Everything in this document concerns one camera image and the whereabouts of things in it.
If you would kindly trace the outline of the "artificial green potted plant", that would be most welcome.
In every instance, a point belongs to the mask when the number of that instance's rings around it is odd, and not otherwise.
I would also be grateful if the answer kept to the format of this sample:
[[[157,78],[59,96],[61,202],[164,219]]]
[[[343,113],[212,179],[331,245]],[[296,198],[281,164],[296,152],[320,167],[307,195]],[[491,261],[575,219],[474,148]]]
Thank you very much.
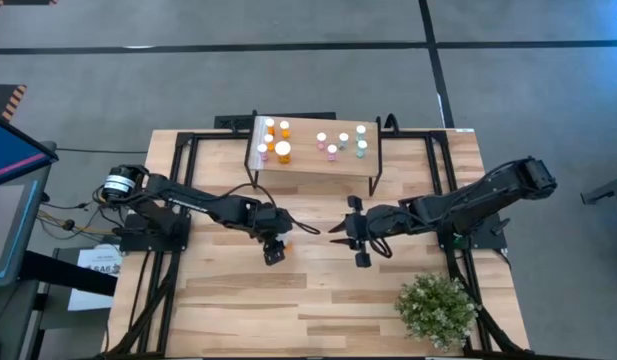
[[[448,352],[467,344],[482,307],[459,280],[426,273],[401,285],[394,309],[409,337],[427,339],[434,348]]]

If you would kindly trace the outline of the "grey table leg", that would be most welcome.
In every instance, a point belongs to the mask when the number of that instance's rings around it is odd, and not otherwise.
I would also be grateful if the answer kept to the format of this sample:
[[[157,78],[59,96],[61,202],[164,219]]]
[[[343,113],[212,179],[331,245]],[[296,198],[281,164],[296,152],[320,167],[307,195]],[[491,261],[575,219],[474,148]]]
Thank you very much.
[[[586,205],[595,204],[602,198],[615,197],[617,200],[617,178],[596,187],[588,192],[580,194],[582,202]]]

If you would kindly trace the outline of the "wooden shelf black metal frame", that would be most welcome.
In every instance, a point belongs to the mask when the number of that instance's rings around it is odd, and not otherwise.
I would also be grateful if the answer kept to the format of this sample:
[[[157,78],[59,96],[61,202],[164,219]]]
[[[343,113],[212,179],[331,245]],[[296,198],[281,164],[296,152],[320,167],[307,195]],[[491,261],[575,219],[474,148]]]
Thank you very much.
[[[275,150],[273,152],[268,151],[266,162],[259,159],[257,146],[264,143],[264,136],[268,134],[264,123],[268,117],[275,120],[274,143],[287,141],[291,145],[291,161],[289,164],[280,164]],[[288,139],[282,137],[279,127],[279,123],[284,120],[290,123],[290,137]],[[367,128],[364,140],[368,147],[363,158],[356,156],[357,142],[355,137],[358,125],[364,125]],[[327,135],[324,150],[317,148],[316,135],[320,132]],[[340,133],[349,135],[348,146],[344,150],[338,148],[336,160],[328,161],[327,147],[331,144],[338,147]],[[254,118],[250,130],[244,167],[249,180],[253,183],[258,181],[259,174],[263,171],[365,177],[369,182],[369,194],[373,195],[383,172],[381,123],[379,120],[360,122],[258,115]]]

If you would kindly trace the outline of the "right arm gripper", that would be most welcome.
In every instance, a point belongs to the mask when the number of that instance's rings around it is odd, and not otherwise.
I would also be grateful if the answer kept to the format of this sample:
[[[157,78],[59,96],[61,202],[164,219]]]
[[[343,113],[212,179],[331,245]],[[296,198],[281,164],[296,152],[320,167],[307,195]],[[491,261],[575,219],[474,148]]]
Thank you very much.
[[[391,251],[385,238],[392,226],[392,207],[374,206],[362,215],[362,199],[355,195],[347,197],[347,205],[352,212],[346,214],[339,224],[329,230],[329,233],[345,231],[347,234],[355,234],[356,240],[344,238],[331,240],[331,243],[348,246],[355,252],[355,265],[358,268],[369,268],[372,263],[365,243],[368,243],[374,251]]]

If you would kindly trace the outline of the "monitor with blue screen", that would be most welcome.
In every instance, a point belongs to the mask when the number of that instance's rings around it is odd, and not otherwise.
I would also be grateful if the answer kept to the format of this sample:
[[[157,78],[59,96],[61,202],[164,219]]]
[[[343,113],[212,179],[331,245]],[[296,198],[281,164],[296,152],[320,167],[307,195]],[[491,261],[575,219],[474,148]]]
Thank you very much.
[[[58,160],[54,150],[26,135],[0,116],[0,185]]]

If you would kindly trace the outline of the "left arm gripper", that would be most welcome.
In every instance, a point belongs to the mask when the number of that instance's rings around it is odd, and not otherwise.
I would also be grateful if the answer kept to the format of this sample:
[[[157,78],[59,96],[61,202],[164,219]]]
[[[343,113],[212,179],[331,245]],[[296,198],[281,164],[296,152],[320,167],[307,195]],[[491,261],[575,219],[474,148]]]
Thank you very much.
[[[287,233],[292,229],[291,216],[284,208],[262,206],[255,211],[254,237],[259,243],[265,243],[263,257],[267,266],[273,266],[285,259],[284,244],[288,243]]]

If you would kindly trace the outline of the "white paper sheet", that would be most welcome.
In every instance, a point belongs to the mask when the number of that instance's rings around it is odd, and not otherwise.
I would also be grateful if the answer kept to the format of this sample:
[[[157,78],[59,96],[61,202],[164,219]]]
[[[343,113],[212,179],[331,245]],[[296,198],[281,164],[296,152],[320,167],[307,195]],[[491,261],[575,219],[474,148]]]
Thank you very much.
[[[122,255],[118,245],[97,245],[93,249],[79,251],[77,265],[82,268],[111,275],[120,274]],[[70,312],[108,309],[113,304],[113,297],[72,289],[67,310]]]

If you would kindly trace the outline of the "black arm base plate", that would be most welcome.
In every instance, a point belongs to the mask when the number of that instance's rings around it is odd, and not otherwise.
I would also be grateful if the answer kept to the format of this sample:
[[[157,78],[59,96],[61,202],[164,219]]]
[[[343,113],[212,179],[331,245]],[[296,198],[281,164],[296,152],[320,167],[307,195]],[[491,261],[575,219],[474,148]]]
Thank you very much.
[[[507,247],[504,228],[509,222],[509,218],[502,219],[495,213],[474,224],[464,233],[459,233],[453,225],[450,225],[437,233],[438,245],[443,248],[449,242],[457,250],[502,250]]]
[[[188,246],[191,228],[189,216],[177,216],[169,230],[164,230],[155,220],[138,214],[128,215],[124,227],[118,231],[122,252],[155,251],[179,252]]]

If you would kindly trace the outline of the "black metal rig frame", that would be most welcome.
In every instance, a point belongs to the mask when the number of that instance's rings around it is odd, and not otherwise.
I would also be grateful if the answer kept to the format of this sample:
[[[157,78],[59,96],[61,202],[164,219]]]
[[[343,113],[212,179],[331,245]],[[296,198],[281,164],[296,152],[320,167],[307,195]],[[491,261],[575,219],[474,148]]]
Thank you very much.
[[[392,240],[390,259],[355,265],[334,227],[349,195],[366,207],[476,181],[483,165],[476,137],[450,130],[444,142],[387,136],[375,192],[363,177],[265,172],[248,186],[247,142],[215,130],[193,141],[188,131],[153,133],[146,166],[207,192],[236,189],[273,198],[319,229],[290,234],[283,262],[267,266],[260,245],[202,214],[192,217],[174,297],[157,308],[143,349],[162,357],[425,356],[433,346],[410,339],[394,309],[402,284],[418,273],[442,273],[446,260],[433,234]]]

